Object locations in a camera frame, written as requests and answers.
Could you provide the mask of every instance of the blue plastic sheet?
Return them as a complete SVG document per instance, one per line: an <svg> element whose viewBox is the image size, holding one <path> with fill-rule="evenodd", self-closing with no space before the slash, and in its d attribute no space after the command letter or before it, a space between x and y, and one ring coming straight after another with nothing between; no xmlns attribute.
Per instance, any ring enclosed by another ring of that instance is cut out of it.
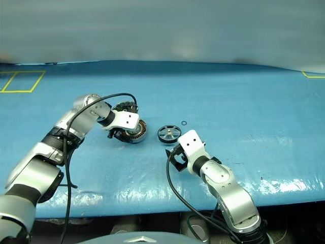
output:
<svg viewBox="0 0 325 244"><path fill-rule="evenodd" d="M0 93L3 186L80 95L130 92L148 125L147 138L134 145L108 139L100 125L87 135L71 162L79 186L72 194L73 217L187 210L166 179L167 147L156 134L166 124L195 129L258 206L325 200L325 79L264 66L168 62L2 66L0 72L17 70L46 73L32 93ZM6 90L27 89L39 76L19 74ZM0 73L0 87L10 77ZM214 208L199 177L174 168L171 177L195 207ZM66 203L67 189L60 187L37 206L37 217L63 217Z"/></svg>

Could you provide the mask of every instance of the silver robot arm segment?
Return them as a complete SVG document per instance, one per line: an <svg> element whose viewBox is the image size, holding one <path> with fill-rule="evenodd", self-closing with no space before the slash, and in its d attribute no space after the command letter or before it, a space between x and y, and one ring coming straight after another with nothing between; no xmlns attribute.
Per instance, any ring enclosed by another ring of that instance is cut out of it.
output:
<svg viewBox="0 0 325 244"><path fill-rule="evenodd" d="M188 131L178 142L172 151L167 151L168 156L173 156L172 164L179 171L187 167L191 174L197 174L207 184L230 230L245 243L269 243L251 196L237 183L232 170L205 151L205 143L196 131ZM176 161L175 156L180 154L185 164Z"/></svg>
<svg viewBox="0 0 325 244"><path fill-rule="evenodd" d="M67 112L18 163L10 173L6 192L0 195L0 243L10 238L28 240L36 215L36 204L49 200L62 181L63 137L70 119L82 108L101 98L87 94L74 102ZM68 155L82 142L97 123L104 130L134 132L139 127L139 115L134 112L117 111L100 101L83 111L69 129Z"/></svg>

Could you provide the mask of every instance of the wrinkled plastic cover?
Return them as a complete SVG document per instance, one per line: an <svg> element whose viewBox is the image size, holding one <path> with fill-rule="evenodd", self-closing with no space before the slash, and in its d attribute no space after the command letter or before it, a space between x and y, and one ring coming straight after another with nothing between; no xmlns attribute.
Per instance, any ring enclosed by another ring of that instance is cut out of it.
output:
<svg viewBox="0 0 325 244"><path fill-rule="evenodd" d="M138 99L148 125L144 141L108 139L97 125L75 151L71 178L79 187L72 190L72 217L187 210L167 182L165 149L171 147L157 137L164 125L196 130L207 152L232 169L258 206L325 200L325 79L263 66L194 63L3 67L12 69L47 72L31 94L0 94L3 186L80 95L131 92ZM33 84L38 76L19 74L7 89ZM1 86L8 79L2 74ZM214 208L216 200L198 176L171 167L171 178L193 206ZM63 217L66 203L67 189L60 187L37 206L37 217Z"/></svg>
<svg viewBox="0 0 325 244"><path fill-rule="evenodd" d="M324 0L1 0L15 63L155 60L325 73Z"/></svg>

